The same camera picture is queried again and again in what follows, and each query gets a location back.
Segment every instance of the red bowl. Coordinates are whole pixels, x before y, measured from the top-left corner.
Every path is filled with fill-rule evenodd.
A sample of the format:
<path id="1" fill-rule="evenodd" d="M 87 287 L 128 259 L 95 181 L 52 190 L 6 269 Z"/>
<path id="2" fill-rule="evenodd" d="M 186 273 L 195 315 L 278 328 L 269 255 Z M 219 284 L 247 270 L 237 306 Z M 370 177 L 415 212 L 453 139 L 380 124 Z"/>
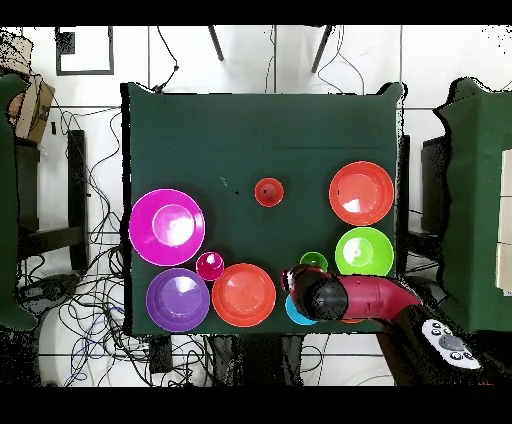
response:
<path id="1" fill-rule="evenodd" d="M 372 162 L 353 162 L 331 181 L 329 202 L 348 224 L 365 226 L 381 220 L 393 206 L 394 188 L 389 174 Z"/>
<path id="2" fill-rule="evenodd" d="M 254 197 L 261 206 L 271 208 L 283 198 L 284 188 L 275 178 L 263 178 L 254 188 Z"/>

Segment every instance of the chair leg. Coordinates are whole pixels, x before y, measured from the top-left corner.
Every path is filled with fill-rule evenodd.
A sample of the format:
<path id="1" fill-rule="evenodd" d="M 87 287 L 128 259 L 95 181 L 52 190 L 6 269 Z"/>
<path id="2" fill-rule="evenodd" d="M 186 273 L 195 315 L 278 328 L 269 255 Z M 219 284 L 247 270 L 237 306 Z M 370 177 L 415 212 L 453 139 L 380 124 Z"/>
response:
<path id="1" fill-rule="evenodd" d="M 327 40 L 329 39 L 329 35 L 332 31 L 332 25 L 326 25 L 324 35 L 322 36 L 322 40 L 320 41 L 320 45 L 318 46 L 318 51 L 316 52 L 315 61 L 313 62 L 313 67 L 311 68 L 311 72 L 314 74 L 318 69 L 318 64 L 320 63 L 320 59 L 322 59 L 322 55 L 324 54 L 325 45 L 327 44 Z"/>
<path id="2" fill-rule="evenodd" d="M 210 31 L 210 36 L 212 37 L 213 45 L 215 46 L 215 51 L 217 52 L 217 57 L 222 62 L 224 60 L 224 56 L 222 55 L 219 39 L 217 38 L 217 33 L 215 32 L 214 26 L 208 25 L 208 31 Z"/>

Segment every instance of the magenta bowl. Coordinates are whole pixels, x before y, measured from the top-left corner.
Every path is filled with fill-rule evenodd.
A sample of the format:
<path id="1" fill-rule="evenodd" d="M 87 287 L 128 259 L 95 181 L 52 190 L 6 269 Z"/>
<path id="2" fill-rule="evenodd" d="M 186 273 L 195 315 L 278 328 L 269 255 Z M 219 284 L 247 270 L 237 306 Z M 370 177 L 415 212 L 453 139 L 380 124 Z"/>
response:
<path id="1" fill-rule="evenodd" d="M 215 281 L 224 272 L 224 260 L 217 252 L 203 253 L 196 262 L 196 272 L 206 281 Z"/>
<path id="2" fill-rule="evenodd" d="M 128 235 L 145 261 L 175 266 L 192 258 L 204 240 L 204 216 L 188 194 L 173 189 L 150 191 L 132 208 Z"/>

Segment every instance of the purple bowl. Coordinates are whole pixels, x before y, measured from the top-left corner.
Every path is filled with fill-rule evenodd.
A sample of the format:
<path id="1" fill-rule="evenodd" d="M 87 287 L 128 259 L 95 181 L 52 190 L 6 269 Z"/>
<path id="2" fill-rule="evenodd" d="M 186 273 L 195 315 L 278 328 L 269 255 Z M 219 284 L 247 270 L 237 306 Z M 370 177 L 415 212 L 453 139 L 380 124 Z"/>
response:
<path id="1" fill-rule="evenodd" d="M 175 266 L 192 258 L 203 243 L 204 217 L 189 195 L 173 189 L 146 193 L 130 215 L 129 237 L 145 261 Z"/>
<path id="2" fill-rule="evenodd" d="M 149 285 L 146 309 L 164 330 L 190 331 L 208 314 L 210 293 L 195 272 L 172 268 L 158 274 Z"/>

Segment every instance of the white controller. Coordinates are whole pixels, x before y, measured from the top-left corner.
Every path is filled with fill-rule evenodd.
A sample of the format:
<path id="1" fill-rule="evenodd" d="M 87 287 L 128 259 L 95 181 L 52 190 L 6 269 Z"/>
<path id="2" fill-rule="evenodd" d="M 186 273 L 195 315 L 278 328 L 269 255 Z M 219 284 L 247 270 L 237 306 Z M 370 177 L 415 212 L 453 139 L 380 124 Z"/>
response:
<path id="1" fill-rule="evenodd" d="M 477 370 L 480 363 L 466 348 L 464 342 L 455 337 L 452 331 L 435 319 L 428 319 L 421 327 L 423 335 L 450 365 L 458 368 Z"/>

